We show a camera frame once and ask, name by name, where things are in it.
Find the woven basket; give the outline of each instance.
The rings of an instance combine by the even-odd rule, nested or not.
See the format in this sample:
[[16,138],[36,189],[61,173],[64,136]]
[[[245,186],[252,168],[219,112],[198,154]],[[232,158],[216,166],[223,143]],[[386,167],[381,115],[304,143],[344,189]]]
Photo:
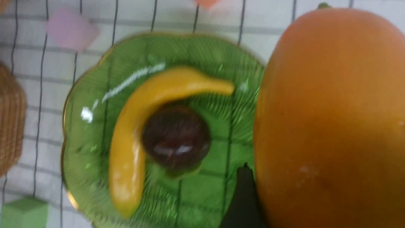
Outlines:
[[26,96],[0,63],[0,176],[17,163],[22,150]]
[[0,0],[0,14],[2,14],[4,10],[7,8],[9,2],[10,0]]

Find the black object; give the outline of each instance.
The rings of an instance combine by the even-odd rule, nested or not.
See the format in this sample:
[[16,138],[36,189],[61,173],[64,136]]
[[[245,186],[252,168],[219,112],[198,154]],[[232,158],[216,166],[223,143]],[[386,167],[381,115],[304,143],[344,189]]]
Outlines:
[[220,228],[271,228],[265,225],[253,171],[247,164],[237,170],[235,193]]

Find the green plate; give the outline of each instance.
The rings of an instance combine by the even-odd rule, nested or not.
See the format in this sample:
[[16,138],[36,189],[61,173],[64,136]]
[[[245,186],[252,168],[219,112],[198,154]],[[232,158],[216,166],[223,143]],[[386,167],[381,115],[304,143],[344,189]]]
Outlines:
[[[183,101],[210,126],[210,152],[198,173],[181,180],[148,163],[141,205],[124,220],[108,189],[115,122],[139,85],[163,67],[179,65],[230,80],[236,90],[231,97],[202,94]],[[252,130],[263,73],[264,65],[251,54],[212,36],[143,34],[114,46],[66,100],[62,169],[74,206],[97,228],[218,227],[235,189],[237,167],[254,166]],[[106,94],[113,96],[106,99]]]

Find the white tablecloth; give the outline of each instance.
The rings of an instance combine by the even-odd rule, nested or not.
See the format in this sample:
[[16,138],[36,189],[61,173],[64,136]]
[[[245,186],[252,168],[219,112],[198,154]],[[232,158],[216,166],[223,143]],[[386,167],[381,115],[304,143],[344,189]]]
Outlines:
[[[228,37],[267,61],[292,20],[320,1],[220,0],[206,11],[193,0],[12,0],[0,15],[0,60],[25,89],[28,110],[21,159],[0,179],[1,204],[35,195],[50,203],[46,228],[91,227],[72,207],[62,184],[62,109],[73,83],[115,42],[150,30],[195,31]],[[326,2],[375,12],[405,32],[404,0]],[[100,30],[82,54],[47,39],[45,23],[61,6],[73,7]]]

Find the yellow banana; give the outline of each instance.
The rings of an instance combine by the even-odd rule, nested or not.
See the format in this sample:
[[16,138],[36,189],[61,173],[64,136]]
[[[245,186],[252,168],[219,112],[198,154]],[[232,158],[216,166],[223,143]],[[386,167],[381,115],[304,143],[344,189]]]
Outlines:
[[234,85],[189,67],[163,71],[140,85],[128,98],[115,124],[110,148],[109,187],[113,204],[129,218],[138,208],[145,181],[143,125],[161,105],[203,92],[230,95]]

